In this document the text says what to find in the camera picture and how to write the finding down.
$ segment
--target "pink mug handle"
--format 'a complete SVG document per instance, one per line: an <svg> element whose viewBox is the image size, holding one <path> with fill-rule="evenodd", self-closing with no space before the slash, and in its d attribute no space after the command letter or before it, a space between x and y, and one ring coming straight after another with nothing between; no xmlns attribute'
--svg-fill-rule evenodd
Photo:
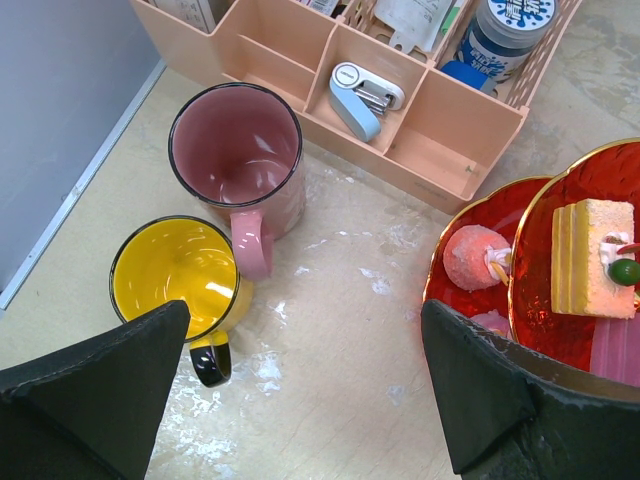
<svg viewBox="0 0 640 480"><path fill-rule="evenodd" d="M260 210L231 214L231 243L240 274L251 281L273 272L273 235Z"/></svg>

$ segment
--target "pink mug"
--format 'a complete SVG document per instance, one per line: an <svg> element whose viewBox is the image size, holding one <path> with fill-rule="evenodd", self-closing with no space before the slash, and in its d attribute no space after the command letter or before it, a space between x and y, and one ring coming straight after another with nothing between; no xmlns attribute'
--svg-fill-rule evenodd
<svg viewBox="0 0 640 480"><path fill-rule="evenodd" d="M249 83L225 83L182 107L169 134L180 183L231 224L240 273L273 272L273 241L305 207L302 130L291 107Z"/></svg>

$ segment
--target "stapler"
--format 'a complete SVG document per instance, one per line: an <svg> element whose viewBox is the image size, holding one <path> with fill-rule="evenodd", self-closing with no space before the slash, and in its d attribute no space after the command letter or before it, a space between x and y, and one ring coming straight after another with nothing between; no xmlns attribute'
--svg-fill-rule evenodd
<svg viewBox="0 0 640 480"><path fill-rule="evenodd" d="M329 91L331 106L363 142L380 133L376 115L384 116L387 110L399 110L404 104L400 87L351 62L333 69Z"/></svg>

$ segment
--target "gray panel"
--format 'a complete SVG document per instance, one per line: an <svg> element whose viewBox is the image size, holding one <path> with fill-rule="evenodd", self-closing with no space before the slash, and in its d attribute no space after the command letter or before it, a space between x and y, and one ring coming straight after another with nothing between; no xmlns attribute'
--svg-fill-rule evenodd
<svg viewBox="0 0 640 480"><path fill-rule="evenodd" d="M3 2L0 291L159 60L127 0Z"/></svg>

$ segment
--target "blue jar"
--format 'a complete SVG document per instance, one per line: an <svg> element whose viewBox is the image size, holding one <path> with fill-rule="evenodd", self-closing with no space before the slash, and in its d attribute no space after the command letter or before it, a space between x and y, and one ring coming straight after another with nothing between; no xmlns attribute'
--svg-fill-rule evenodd
<svg viewBox="0 0 640 480"><path fill-rule="evenodd" d="M480 0L456 58L501 83L551 26L556 0Z"/></svg>

